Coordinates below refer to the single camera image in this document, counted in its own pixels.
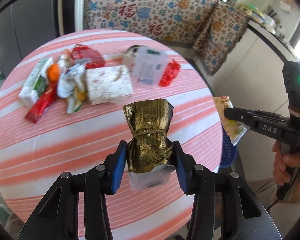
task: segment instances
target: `red stick packet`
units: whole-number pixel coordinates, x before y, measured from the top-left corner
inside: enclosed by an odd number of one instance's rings
[[[26,119],[32,123],[38,122],[41,116],[47,111],[47,109],[56,102],[59,97],[57,95],[58,82],[51,83],[39,100],[34,104],[26,115]]]
[[[159,86],[161,87],[169,86],[172,80],[174,80],[177,77],[180,69],[181,66],[174,60],[172,60],[172,62],[169,62],[159,82]]]
[[[71,52],[71,57],[75,64],[87,61],[86,69],[104,67],[106,62],[102,55],[88,46],[77,44]]]

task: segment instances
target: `black cable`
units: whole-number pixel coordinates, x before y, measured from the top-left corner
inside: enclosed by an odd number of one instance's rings
[[[296,182],[297,178],[300,175],[300,166],[299,166],[299,170],[298,173],[296,174],[294,180],[292,181],[291,185],[289,186],[288,191],[290,190],[290,188],[293,186],[293,184]],[[275,204],[277,204],[279,202],[279,199],[275,200],[270,206],[268,206],[268,208],[266,208],[266,211],[268,212],[270,210],[270,208],[272,208]]]

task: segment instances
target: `round table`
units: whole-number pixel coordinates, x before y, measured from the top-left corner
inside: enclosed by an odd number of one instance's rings
[[[98,50],[107,66],[120,65],[122,54],[132,45],[166,51],[182,68],[169,87],[134,89],[126,102],[84,106],[66,113],[59,100],[37,124],[25,119],[27,112],[18,95],[31,70],[43,57],[58,56],[82,43]],[[168,138],[179,140],[185,153],[210,170],[218,169],[222,129],[211,93],[200,75],[179,54],[149,38],[115,30],[89,30],[62,36],[36,49],[11,72],[0,90],[0,191],[7,205],[24,222],[63,172],[87,172],[114,153],[120,140],[131,132],[122,106],[141,100],[167,99],[174,107]],[[193,196],[185,196],[176,173],[168,184],[131,191],[125,169],[121,187],[107,196],[113,237],[163,240],[189,220]],[[79,236],[84,239],[83,194],[79,200]]]

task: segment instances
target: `person's arm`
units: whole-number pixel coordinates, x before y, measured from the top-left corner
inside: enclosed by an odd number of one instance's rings
[[[290,175],[286,171],[287,166],[293,168],[300,166],[300,153],[288,154],[283,156],[281,153],[279,141],[276,141],[272,146],[272,152],[275,152],[275,159],[273,165],[274,181],[277,185],[283,186],[284,183],[290,182]],[[300,175],[295,183],[296,186],[289,203],[300,203]]]

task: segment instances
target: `blue plastic basket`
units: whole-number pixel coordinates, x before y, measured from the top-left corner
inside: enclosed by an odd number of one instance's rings
[[[236,146],[233,146],[230,140],[230,137],[223,130],[222,138],[222,156],[220,162],[220,168],[227,168],[231,166],[238,154],[238,149]]]

